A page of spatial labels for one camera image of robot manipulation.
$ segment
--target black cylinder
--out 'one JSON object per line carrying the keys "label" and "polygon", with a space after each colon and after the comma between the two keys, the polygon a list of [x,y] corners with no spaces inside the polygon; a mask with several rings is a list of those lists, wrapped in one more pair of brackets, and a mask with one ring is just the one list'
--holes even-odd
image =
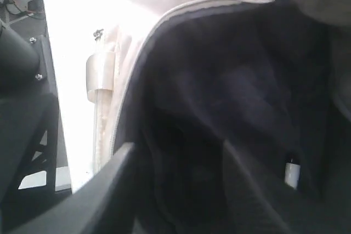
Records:
{"label": "black cylinder", "polygon": [[34,47],[0,20],[0,90],[31,82],[40,58]]}

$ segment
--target cable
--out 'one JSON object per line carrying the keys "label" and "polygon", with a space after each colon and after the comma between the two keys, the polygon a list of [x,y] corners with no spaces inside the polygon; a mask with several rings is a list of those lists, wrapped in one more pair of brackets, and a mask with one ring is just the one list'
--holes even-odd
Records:
{"label": "cable", "polygon": [[[35,16],[30,16],[28,15],[28,13],[33,13],[33,14],[36,14],[36,13],[43,13],[44,14],[44,11],[31,11],[31,10],[21,10],[18,5],[16,4],[16,1],[15,0],[12,0],[14,6],[18,9],[18,11],[20,12],[20,14],[25,14],[26,16],[28,16],[29,18],[32,18],[32,19],[38,19],[38,20],[44,20],[44,18],[38,18],[38,17],[35,17]],[[6,10],[8,13],[10,13],[11,15],[18,15],[18,14],[14,14],[12,12],[9,11],[8,7],[7,7],[7,4],[5,5],[6,7]]]}

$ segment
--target white table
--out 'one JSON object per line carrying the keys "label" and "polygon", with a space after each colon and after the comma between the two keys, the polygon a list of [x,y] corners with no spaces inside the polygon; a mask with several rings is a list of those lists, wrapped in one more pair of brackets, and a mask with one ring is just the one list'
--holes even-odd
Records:
{"label": "white table", "polygon": [[73,192],[93,176],[94,105],[86,95],[93,32],[116,23],[118,0],[44,0]]}

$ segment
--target wire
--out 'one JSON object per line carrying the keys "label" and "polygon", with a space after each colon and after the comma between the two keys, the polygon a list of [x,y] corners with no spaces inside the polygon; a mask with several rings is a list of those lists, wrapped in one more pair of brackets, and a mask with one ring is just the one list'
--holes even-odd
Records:
{"label": "wire", "polygon": [[[43,13],[44,14],[44,11],[31,11],[31,10],[21,10],[16,1],[15,0],[12,0],[14,6],[18,9],[18,11],[20,12],[20,14],[25,14],[26,16],[28,16],[29,18],[32,18],[32,19],[38,19],[38,20],[44,20],[44,18],[38,18],[38,17],[35,17],[35,16],[30,16],[28,15],[28,13],[33,13],[33,14],[36,14],[36,13]],[[6,7],[6,10],[8,13],[10,13],[11,15],[18,15],[18,14],[14,14],[12,12],[9,11],[8,7],[7,7],[7,4],[5,5]]]}

